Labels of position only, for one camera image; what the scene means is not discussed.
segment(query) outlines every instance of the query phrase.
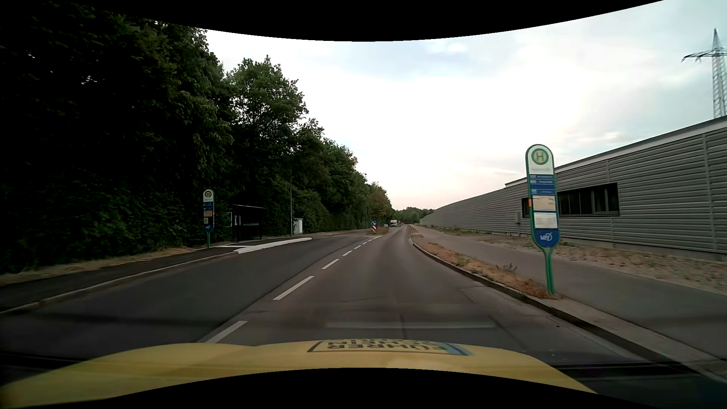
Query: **gray industrial building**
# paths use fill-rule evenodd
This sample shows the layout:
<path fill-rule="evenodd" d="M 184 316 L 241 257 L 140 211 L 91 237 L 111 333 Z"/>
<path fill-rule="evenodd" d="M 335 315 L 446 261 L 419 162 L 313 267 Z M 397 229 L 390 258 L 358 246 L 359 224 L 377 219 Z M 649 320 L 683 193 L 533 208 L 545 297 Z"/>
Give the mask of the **gray industrial building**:
<path fill-rule="evenodd" d="M 564 239 L 727 261 L 727 117 L 568 163 L 555 174 Z M 522 178 L 440 207 L 420 223 L 500 234 L 517 234 L 519 226 L 529 234 L 527 197 Z"/>

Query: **building window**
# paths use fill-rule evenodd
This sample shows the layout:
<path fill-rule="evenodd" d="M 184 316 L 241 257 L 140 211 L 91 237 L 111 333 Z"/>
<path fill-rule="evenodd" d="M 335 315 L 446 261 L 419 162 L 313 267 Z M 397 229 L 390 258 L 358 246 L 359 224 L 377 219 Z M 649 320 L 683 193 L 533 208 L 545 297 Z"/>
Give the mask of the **building window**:
<path fill-rule="evenodd" d="M 530 207 L 528 206 L 528 200 L 530 200 L 529 197 L 524 197 L 520 201 L 520 214 L 523 216 L 523 219 L 530 218 Z"/>
<path fill-rule="evenodd" d="M 619 191 L 615 183 L 558 192 L 561 216 L 618 215 Z"/>

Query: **street lamp pole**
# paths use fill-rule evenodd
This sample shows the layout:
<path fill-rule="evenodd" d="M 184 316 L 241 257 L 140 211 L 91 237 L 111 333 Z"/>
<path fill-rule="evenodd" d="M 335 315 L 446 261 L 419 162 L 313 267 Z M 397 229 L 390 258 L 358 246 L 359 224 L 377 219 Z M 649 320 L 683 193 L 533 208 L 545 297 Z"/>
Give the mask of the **street lamp pole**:
<path fill-rule="evenodd" d="M 290 237 L 293 237 L 293 168 L 290 168 Z"/>

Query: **traffic sign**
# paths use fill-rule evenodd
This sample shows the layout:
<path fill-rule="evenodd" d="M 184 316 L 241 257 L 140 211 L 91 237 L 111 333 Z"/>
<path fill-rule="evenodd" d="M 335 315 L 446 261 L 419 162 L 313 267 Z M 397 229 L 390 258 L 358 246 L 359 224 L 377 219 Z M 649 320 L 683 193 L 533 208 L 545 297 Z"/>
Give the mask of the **traffic sign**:
<path fill-rule="evenodd" d="M 209 248 L 209 233 L 214 230 L 214 192 L 211 189 L 202 193 L 202 228 L 207 232 Z"/>
<path fill-rule="evenodd" d="M 558 228 L 558 189 L 552 151 L 545 145 L 531 146 L 525 153 L 525 168 L 531 238 L 545 254 L 547 290 L 552 295 L 555 290 L 551 256 L 561 240 L 561 231 Z"/>

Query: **sidewalk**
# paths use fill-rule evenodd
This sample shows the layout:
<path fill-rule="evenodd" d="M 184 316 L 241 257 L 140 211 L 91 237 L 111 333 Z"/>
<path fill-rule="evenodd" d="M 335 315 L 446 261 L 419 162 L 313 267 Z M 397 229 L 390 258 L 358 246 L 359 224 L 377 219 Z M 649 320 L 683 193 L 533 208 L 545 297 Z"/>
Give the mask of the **sidewalk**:
<path fill-rule="evenodd" d="M 415 228 L 427 241 L 545 283 L 542 253 Z M 553 258 L 555 291 L 703 352 L 727 358 L 727 296 Z"/>

